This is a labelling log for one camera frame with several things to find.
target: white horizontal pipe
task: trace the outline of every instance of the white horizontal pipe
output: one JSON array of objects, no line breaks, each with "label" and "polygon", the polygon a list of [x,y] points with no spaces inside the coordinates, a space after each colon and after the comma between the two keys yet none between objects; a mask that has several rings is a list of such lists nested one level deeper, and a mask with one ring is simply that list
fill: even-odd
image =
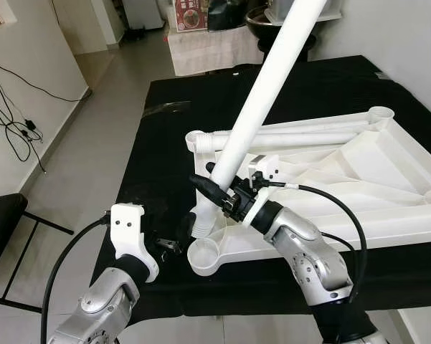
[{"label": "white horizontal pipe", "polygon": [[[355,133],[292,133],[262,134],[255,136],[251,148],[274,148],[300,145],[336,145],[347,143],[356,137]],[[227,144],[228,135],[197,133],[194,135],[194,153],[221,151]]]},{"label": "white horizontal pipe", "polygon": [[[348,122],[329,122],[320,124],[310,124],[310,125],[291,125],[289,127],[279,127],[279,128],[261,128],[258,130],[258,134],[286,134],[286,133],[312,133],[315,131],[326,131],[333,129],[342,128],[353,128],[361,127],[364,125],[369,125],[368,120],[351,120]],[[214,131],[214,135],[229,135],[231,130],[224,131]]]},{"label": "white horizontal pipe", "polygon": [[[227,190],[250,144],[269,113],[298,55],[306,43],[326,0],[295,0],[276,37],[265,63],[241,109],[232,134],[210,178]],[[193,209],[196,221],[193,237],[210,234],[217,207],[203,198]]]}]

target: chair leg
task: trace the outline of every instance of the chair leg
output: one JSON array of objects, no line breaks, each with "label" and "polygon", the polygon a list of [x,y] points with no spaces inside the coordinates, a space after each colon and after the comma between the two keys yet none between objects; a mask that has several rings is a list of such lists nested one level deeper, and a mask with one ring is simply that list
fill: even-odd
[{"label": "chair leg", "polygon": [[54,229],[63,231],[64,233],[67,233],[67,234],[70,234],[70,235],[74,234],[74,231],[71,230],[71,229],[64,228],[64,227],[62,227],[62,226],[60,226],[58,224],[55,224],[54,222],[42,219],[41,217],[39,217],[37,215],[34,215],[34,214],[31,214],[31,213],[29,213],[27,211],[24,212],[24,216],[28,217],[29,219],[41,222],[42,224],[46,224],[47,226],[50,226],[50,227],[52,227]]},{"label": "chair leg", "polygon": [[40,307],[27,305],[25,303],[5,300],[3,298],[0,298],[0,305],[13,307],[13,308],[19,308],[20,310],[28,310],[30,312],[35,312],[35,313],[41,313],[42,312],[42,309]]},{"label": "chair leg", "polygon": [[34,228],[33,228],[32,232],[30,233],[29,238],[27,239],[27,242],[24,246],[24,249],[21,252],[21,256],[19,256],[19,259],[17,260],[17,263],[16,263],[16,266],[14,267],[13,273],[11,274],[11,277],[9,278],[8,284],[6,285],[5,291],[1,297],[2,299],[5,299],[6,296],[8,295],[9,288],[11,288],[11,285],[13,284],[14,278],[16,277],[17,270],[21,266],[24,255],[26,254],[27,249],[29,248],[30,241],[34,237],[35,231],[37,230],[37,226],[38,226],[38,222],[35,222]]}]

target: white bracket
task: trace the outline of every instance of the white bracket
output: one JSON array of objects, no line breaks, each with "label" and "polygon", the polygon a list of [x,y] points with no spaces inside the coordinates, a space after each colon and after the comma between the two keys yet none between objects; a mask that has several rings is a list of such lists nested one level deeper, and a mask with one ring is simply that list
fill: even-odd
[{"label": "white bracket", "polygon": [[264,179],[269,179],[270,181],[277,181],[275,178],[279,173],[279,155],[273,154],[268,156],[257,156],[249,163],[249,180],[250,188],[252,185],[252,176],[255,172],[263,173]]},{"label": "white bracket", "polygon": [[150,271],[146,282],[152,282],[159,273],[156,260],[148,253],[141,233],[141,216],[145,214],[142,206],[134,204],[115,204],[111,208],[110,240],[115,247],[115,258],[130,254],[142,261]]}]

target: black cable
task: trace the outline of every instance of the black cable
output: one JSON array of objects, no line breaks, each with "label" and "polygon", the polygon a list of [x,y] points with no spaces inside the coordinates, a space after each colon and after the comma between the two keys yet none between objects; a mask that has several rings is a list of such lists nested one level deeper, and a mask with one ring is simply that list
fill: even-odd
[{"label": "black cable", "polygon": [[11,111],[11,109],[9,108],[9,106],[8,106],[8,102],[6,101],[6,98],[5,98],[5,96],[3,95],[3,92],[1,91],[1,88],[0,88],[0,96],[1,96],[1,99],[2,99],[2,100],[4,101],[4,103],[5,103],[6,109],[8,110],[9,115],[11,116],[11,119],[10,119],[10,118],[8,118],[8,116],[6,116],[5,114],[4,114],[4,116],[5,116],[5,117],[6,117],[6,119],[8,119],[10,122],[14,121],[13,112],[12,112],[12,111]]},{"label": "black cable", "polygon": [[64,100],[65,102],[79,102],[81,100],[85,100],[85,99],[89,98],[93,94],[93,91],[89,90],[88,94],[86,94],[84,97],[81,97],[80,99],[66,99],[66,98],[63,98],[63,97],[59,97],[58,95],[54,95],[50,91],[47,91],[44,88],[41,88],[41,87],[38,87],[38,86],[32,84],[31,82],[29,82],[26,79],[24,79],[21,75],[15,73],[12,70],[9,70],[9,69],[7,69],[5,67],[2,67],[1,65],[0,65],[0,69],[4,70],[5,72],[8,72],[10,74],[13,74],[15,77],[18,77],[19,79],[21,79],[22,81],[24,81],[26,84],[28,84],[28,86],[31,86],[31,87],[33,87],[33,88],[35,88],[37,90],[45,92],[47,95],[49,95],[49,96],[51,96],[53,98]]},{"label": "black cable", "polygon": [[53,9],[54,9],[54,11],[55,11],[57,24],[60,26],[60,23],[59,23],[59,17],[57,16],[57,11],[56,11],[56,6],[55,6],[55,0],[51,0],[51,4],[52,4],[52,8],[53,8]]},{"label": "black cable", "polygon": [[70,250],[75,244],[84,237],[91,229],[100,226],[101,224],[107,224],[109,222],[109,216],[105,215],[101,219],[94,221],[92,224],[86,226],[80,233],[78,233],[71,242],[64,248],[64,251],[60,254],[55,265],[52,268],[51,274],[49,275],[46,289],[44,290],[43,305],[42,305],[42,319],[40,321],[40,343],[47,344],[47,326],[48,326],[48,310],[49,310],[49,298],[51,297],[52,285],[55,283],[57,272],[60,266],[64,262],[65,257],[68,255]]},{"label": "black cable", "polygon": [[32,140],[31,140],[31,139],[29,139],[29,144],[30,144],[30,147],[32,147],[32,150],[34,151],[35,156],[37,157],[38,165],[39,165],[39,166],[40,166],[40,168],[42,169],[43,173],[44,173],[44,174],[46,174],[46,170],[44,169],[44,167],[43,167],[43,165],[42,165],[42,162],[40,161],[40,157],[38,156],[37,151],[35,150],[34,144],[32,143]]},{"label": "black cable", "polygon": [[352,262],[354,264],[354,276],[353,276],[353,280],[356,280],[357,276],[359,275],[359,266],[357,264],[357,260],[358,260],[357,259],[357,252],[354,249],[354,247],[351,244],[349,244],[346,240],[340,238],[339,236],[332,235],[332,234],[329,234],[329,233],[325,233],[324,231],[321,231],[321,234],[322,234],[322,237],[327,237],[327,238],[336,240],[338,242],[341,242],[344,246],[346,246],[349,249],[349,251],[351,251],[351,253],[352,253]]},{"label": "black cable", "polygon": [[[35,130],[30,130],[26,124],[14,120],[13,112],[9,108],[8,103],[6,101],[6,98],[8,98],[8,97],[4,93],[1,85],[0,85],[0,96],[3,99],[5,106],[8,109],[10,117],[11,117],[11,118],[8,117],[6,115],[6,113],[0,108],[0,113],[8,121],[6,123],[5,120],[0,116],[0,126],[5,127],[5,137],[9,143],[9,145],[11,146],[11,149],[14,151],[14,154],[16,155],[18,160],[21,162],[25,162],[25,161],[29,160],[31,151],[34,151],[35,156],[37,157],[37,160],[38,160],[39,167],[42,169],[42,171],[44,173],[46,173],[46,170],[43,168],[42,162],[40,161],[40,157],[39,157],[39,155],[38,155],[37,151],[35,150],[35,147],[33,146],[33,143],[32,143],[33,140],[40,140],[41,141],[42,136],[39,133],[37,133]],[[16,128],[17,132],[10,128],[11,125]],[[9,137],[9,132],[12,132],[13,134],[15,134],[18,138],[20,138],[27,145],[27,152],[28,153],[26,154],[25,158],[22,158],[19,155],[16,147],[14,146],[13,142],[11,141],[11,138]],[[29,135],[29,133],[33,133],[36,137],[32,137],[31,135]]]},{"label": "black cable", "polygon": [[365,276],[365,269],[366,269],[366,261],[367,261],[367,248],[366,248],[366,238],[364,230],[361,228],[359,220],[356,218],[354,213],[348,208],[346,204],[341,202],[339,199],[337,199],[335,196],[330,195],[329,193],[326,193],[325,191],[319,190],[318,188],[312,188],[310,186],[304,186],[304,185],[298,185],[298,188],[300,190],[309,191],[314,194],[321,195],[330,201],[334,202],[337,206],[339,206],[341,209],[344,210],[344,212],[349,216],[349,218],[354,223],[354,226],[357,229],[357,233],[359,234],[360,238],[360,260],[359,260],[359,268],[357,273],[357,278],[354,280],[354,286],[352,287],[351,294],[349,295],[349,303],[351,303],[354,298],[358,295],[361,283],[363,282],[364,276]]}]

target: silver robotic arm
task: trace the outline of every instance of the silver robotic arm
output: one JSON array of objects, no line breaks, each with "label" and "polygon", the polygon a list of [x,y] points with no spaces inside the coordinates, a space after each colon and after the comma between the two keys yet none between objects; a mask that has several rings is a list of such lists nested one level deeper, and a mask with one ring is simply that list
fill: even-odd
[{"label": "silver robotic arm", "polygon": [[[213,163],[207,164],[211,172]],[[255,173],[251,179],[235,176],[230,196],[208,178],[193,175],[191,182],[224,215],[264,234],[285,258],[310,307],[324,343],[386,344],[382,334],[351,295],[354,283],[343,257],[324,242],[318,228],[279,203],[258,196],[271,183]]]},{"label": "silver robotic arm", "polygon": [[346,263],[314,224],[283,208],[265,240],[290,265],[325,343],[335,343],[338,335],[340,343],[387,343],[358,305],[346,303],[353,287]]},{"label": "silver robotic arm", "polygon": [[110,344],[129,323],[139,298],[138,288],[159,273],[141,233],[142,206],[116,204],[110,238],[116,261],[78,300],[77,309],[59,326],[49,344]]}]

